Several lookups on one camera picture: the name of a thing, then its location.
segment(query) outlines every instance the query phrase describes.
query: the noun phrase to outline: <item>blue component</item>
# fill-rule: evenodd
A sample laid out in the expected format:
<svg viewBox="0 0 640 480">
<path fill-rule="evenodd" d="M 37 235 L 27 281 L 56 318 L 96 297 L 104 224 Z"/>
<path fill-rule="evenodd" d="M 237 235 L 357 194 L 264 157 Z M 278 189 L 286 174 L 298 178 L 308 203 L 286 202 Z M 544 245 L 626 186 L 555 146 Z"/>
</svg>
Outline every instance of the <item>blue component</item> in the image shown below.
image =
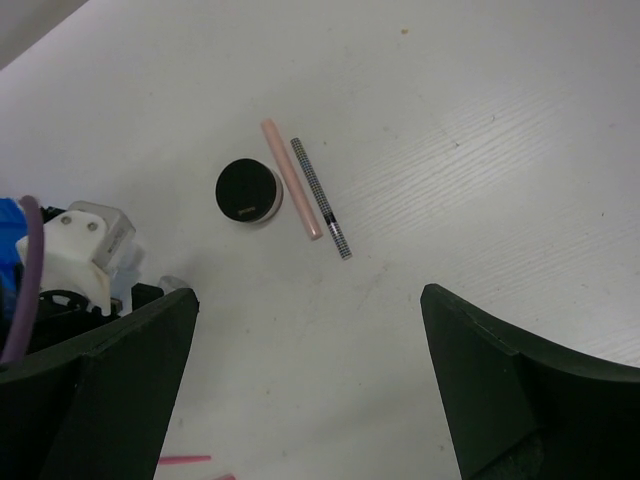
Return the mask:
<svg viewBox="0 0 640 480">
<path fill-rule="evenodd" d="M 5 290 L 16 289 L 13 267 L 20 262 L 16 242 L 26 234 L 27 221 L 22 210 L 12 199 L 0 198 L 0 277 Z"/>
</svg>

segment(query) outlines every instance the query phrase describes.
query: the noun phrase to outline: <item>black and white checkered pen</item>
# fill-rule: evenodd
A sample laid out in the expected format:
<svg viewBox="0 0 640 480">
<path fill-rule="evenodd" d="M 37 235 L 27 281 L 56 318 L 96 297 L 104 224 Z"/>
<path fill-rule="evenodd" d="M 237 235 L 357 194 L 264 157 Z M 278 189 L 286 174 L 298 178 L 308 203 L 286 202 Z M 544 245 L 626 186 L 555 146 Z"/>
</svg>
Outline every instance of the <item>black and white checkered pen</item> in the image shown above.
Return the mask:
<svg viewBox="0 0 640 480">
<path fill-rule="evenodd" d="M 329 232 L 331 232 L 331 237 L 333 238 L 336 247 L 338 247 L 340 256 L 343 260 L 351 258 L 351 250 L 349 249 L 349 245 L 347 244 L 347 241 L 342 234 L 342 230 L 340 230 L 340 225 L 338 225 L 336 217 L 333 215 L 331 205 L 329 205 L 329 201 L 324 194 L 324 190 L 322 190 L 322 185 L 320 185 L 318 177 L 316 177 L 316 172 L 313 170 L 313 166 L 309 161 L 307 152 L 302 146 L 302 142 L 299 138 L 294 138 L 293 140 L 291 140 L 291 146 L 293 147 L 293 151 L 295 152 L 296 157 L 300 162 L 300 166 L 302 167 L 304 176 L 307 177 L 307 181 L 309 182 L 309 186 L 311 187 L 313 196 L 316 197 L 316 201 L 318 202 L 318 206 L 320 207 L 322 216 L 324 217 L 325 222 L 327 222 Z"/>
</svg>

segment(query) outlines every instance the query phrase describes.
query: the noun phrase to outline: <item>pink lip pencil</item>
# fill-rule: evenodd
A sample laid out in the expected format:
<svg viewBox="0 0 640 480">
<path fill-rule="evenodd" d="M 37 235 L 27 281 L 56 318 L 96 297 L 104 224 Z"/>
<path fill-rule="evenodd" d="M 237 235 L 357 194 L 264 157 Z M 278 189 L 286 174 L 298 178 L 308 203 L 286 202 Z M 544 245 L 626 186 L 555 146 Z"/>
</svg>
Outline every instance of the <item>pink lip pencil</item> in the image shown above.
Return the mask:
<svg viewBox="0 0 640 480">
<path fill-rule="evenodd" d="M 289 193 L 291 193 L 293 204 L 298 210 L 302 224 L 307 230 L 309 237 L 311 237 L 311 240 L 317 240 L 322 236 L 320 224 L 318 223 L 318 220 L 316 220 L 316 216 L 313 214 L 307 195 L 304 193 L 300 179 L 293 168 L 293 163 L 291 163 L 291 159 L 289 158 L 287 149 L 284 146 L 282 137 L 278 132 L 278 127 L 276 127 L 276 124 L 270 118 L 262 122 L 261 127 L 264 137 L 267 139 L 267 143 L 271 149 L 271 153 L 278 164 L 280 173 L 282 173 L 284 183 L 287 184 Z"/>
</svg>

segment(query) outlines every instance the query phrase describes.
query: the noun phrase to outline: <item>compact lid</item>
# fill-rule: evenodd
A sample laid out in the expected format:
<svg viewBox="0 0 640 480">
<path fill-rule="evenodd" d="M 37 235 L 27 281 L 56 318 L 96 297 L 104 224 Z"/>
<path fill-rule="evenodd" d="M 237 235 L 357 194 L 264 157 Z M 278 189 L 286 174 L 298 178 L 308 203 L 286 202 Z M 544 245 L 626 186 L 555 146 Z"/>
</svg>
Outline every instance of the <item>compact lid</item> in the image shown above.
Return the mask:
<svg viewBox="0 0 640 480">
<path fill-rule="evenodd" d="M 250 158 L 227 165 L 216 184 L 220 210 L 238 222 L 262 219 L 271 212 L 278 197 L 278 182 L 273 171 Z"/>
</svg>

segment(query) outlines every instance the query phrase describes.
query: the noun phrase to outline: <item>pink stick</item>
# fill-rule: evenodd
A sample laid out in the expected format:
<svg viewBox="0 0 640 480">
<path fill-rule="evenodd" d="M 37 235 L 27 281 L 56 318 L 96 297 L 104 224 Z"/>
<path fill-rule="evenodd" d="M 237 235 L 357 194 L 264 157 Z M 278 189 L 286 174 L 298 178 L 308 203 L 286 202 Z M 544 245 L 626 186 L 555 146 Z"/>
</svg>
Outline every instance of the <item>pink stick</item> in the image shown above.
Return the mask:
<svg viewBox="0 0 640 480">
<path fill-rule="evenodd" d="M 284 146 L 280 132 L 278 132 L 278 127 L 276 127 L 276 124 L 273 123 L 273 120 L 270 118 L 262 122 L 260 125 L 262 126 L 264 138 L 267 139 L 273 158 L 275 158 L 278 168 L 280 169 L 280 173 L 282 173 L 284 183 L 287 184 L 287 188 L 291 194 L 291 199 L 298 210 L 298 214 L 300 215 L 304 228 L 307 230 L 311 240 L 320 238 L 322 236 L 320 224 L 318 223 L 318 220 L 316 220 L 316 216 L 313 214 L 313 210 L 311 209 L 311 205 L 307 199 L 307 194 L 304 193 L 298 174 L 293 168 L 293 163 L 291 163 L 291 159 L 289 158 L 287 149 Z"/>
<path fill-rule="evenodd" d="M 210 462 L 211 455 L 188 455 L 183 457 L 160 457 L 158 465 L 184 465 L 186 463 Z"/>
</svg>

